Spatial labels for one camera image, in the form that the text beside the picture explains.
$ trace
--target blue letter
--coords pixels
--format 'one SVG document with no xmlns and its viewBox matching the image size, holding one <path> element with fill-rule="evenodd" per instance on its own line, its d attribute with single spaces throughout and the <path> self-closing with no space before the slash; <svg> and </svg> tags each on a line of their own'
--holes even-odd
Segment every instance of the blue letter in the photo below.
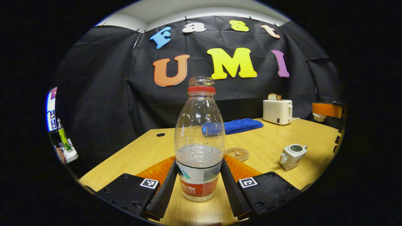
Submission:
<svg viewBox="0 0 402 226">
<path fill-rule="evenodd" d="M 164 46 L 166 43 L 170 41 L 170 38 L 165 39 L 165 37 L 170 36 L 170 32 L 167 30 L 172 29 L 171 27 L 165 27 L 158 33 L 154 34 L 150 40 L 154 40 L 157 44 L 156 49 L 160 49 L 162 46 Z"/>
</svg>

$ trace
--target bread slice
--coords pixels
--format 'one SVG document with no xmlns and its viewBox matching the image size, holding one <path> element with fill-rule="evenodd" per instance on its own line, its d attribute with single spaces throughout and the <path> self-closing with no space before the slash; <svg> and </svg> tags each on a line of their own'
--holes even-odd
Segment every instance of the bread slice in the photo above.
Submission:
<svg viewBox="0 0 402 226">
<path fill-rule="evenodd" d="M 277 98 L 278 98 L 278 95 L 276 95 L 275 93 L 268 94 L 269 101 L 277 101 L 278 100 Z"/>
</svg>

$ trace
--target red bottle cap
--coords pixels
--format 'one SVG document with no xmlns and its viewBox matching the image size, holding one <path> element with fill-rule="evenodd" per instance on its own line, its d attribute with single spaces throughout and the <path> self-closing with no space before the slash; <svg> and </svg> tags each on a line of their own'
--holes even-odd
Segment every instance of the red bottle cap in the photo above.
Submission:
<svg viewBox="0 0 402 226">
<path fill-rule="evenodd" d="M 216 89 L 212 86 L 190 86 L 188 92 L 211 92 L 215 93 Z"/>
</svg>

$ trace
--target green bottle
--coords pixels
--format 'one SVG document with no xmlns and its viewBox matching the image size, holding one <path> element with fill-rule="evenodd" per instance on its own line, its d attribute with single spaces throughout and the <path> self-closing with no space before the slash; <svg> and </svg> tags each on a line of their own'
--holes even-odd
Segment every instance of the green bottle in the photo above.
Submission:
<svg viewBox="0 0 402 226">
<path fill-rule="evenodd" d="M 60 138 L 61 138 L 61 140 L 62 140 L 62 142 L 64 144 L 64 147 L 66 148 L 66 151 L 67 152 L 72 152 L 71 147 L 70 147 L 70 145 L 68 144 L 68 141 L 67 141 L 66 133 L 64 131 L 64 128 L 63 128 L 62 124 L 60 123 L 59 118 L 57 119 L 57 130 L 59 131 Z"/>
</svg>

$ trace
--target ceiling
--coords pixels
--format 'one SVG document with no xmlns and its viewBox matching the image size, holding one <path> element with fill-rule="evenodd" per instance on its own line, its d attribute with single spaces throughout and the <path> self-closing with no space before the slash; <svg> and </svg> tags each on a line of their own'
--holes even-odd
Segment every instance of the ceiling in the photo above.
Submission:
<svg viewBox="0 0 402 226">
<path fill-rule="evenodd" d="M 115 13 L 129 15 L 150 24 L 175 13 L 205 7 L 242 8 L 289 21 L 287 17 L 254 0 L 141 0 Z"/>
</svg>

